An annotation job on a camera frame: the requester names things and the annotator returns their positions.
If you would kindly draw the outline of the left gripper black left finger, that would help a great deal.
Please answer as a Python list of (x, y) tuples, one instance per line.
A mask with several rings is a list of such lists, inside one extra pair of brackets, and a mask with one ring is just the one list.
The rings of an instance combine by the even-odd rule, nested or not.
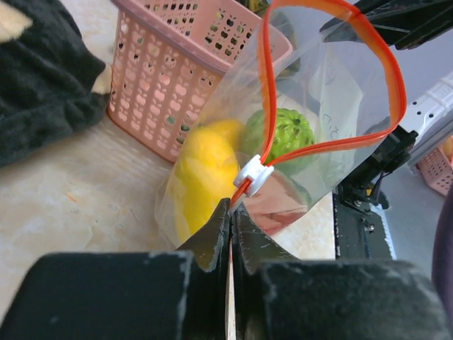
[(230, 202), (174, 251), (52, 253), (28, 270), (2, 339), (225, 339)]

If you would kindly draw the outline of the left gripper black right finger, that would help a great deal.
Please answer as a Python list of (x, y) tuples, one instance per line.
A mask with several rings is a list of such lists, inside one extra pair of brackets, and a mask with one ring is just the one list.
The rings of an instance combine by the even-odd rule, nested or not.
[(238, 339), (448, 339), (430, 280), (392, 260), (305, 261), (231, 217)]

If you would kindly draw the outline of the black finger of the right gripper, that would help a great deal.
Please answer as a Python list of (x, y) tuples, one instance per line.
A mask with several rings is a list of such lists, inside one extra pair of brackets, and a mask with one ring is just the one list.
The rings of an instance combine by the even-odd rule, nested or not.
[(360, 0), (355, 6), (398, 50), (415, 49), (452, 29), (452, 0)]

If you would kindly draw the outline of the orange fruit toy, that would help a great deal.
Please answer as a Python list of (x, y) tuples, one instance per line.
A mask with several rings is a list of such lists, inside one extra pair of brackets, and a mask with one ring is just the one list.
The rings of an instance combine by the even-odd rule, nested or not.
[(207, 223), (221, 199), (234, 194), (239, 173), (235, 152), (243, 129), (241, 122), (228, 119), (187, 136), (169, 179), (179, 242)]

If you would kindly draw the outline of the clear zip top bag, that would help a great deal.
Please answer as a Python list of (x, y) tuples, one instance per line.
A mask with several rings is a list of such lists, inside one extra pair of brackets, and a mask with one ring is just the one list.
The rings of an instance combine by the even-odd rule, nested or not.
[(275, 1), (188, 133), (156, 199), (180, 245), (222, 199), (270, 235), (312, 209), (401, 122), (398, 62), (373, 3)]

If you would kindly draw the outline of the green custard apple toy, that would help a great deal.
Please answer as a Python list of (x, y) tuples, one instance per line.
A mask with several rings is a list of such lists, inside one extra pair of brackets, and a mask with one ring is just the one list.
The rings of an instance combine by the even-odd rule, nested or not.
[[(247, 121), (241, 147), (248, 156), (260, 154), (263, 151), (264, 113), (256, 111)], [(297, 110), (278, 108), (277, 125), (273, 145), (266, 162), (270, 162), (283, 154), (311, 146), (315, 143), (309, 121)], [(275, 166), (287, 176), (298, 174), (305, 169), (313, 156), (296, 158)]]

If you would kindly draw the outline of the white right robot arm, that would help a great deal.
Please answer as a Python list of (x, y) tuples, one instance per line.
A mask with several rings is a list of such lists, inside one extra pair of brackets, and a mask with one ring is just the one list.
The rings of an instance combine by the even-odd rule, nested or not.
[[(413, 50), (452, 30), (451, 1), (358, 1), (356, 7), (397, 50)], [(411, 158), (428, 130), (444, 117), (452, 117), (452, 76), (409, 103), (404, 119), (371, 156), (363, 158), (357, 151), (340, 155), (349, 170), (390, 174)]]

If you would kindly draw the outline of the pink plastic basket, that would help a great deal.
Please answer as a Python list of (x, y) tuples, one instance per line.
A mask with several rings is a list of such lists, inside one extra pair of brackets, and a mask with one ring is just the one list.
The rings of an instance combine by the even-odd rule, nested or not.
[(108, 115), (174, 162), (260, 23), (237, 1), (117, 1)]

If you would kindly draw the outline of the black floral pillow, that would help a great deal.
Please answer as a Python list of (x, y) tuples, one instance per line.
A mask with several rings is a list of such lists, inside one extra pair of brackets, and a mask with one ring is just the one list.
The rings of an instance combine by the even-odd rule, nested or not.
[(1, 165), (98, 124), (111, 79), (61, 1), (2, 1)]

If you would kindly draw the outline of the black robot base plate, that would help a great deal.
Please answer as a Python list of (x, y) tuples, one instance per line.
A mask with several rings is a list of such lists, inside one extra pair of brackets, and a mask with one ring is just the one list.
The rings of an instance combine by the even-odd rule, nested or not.
[(418, 133), (398, 126), (333, 192), (336, 259), (395, 259), (382, 181), (410, 158)]

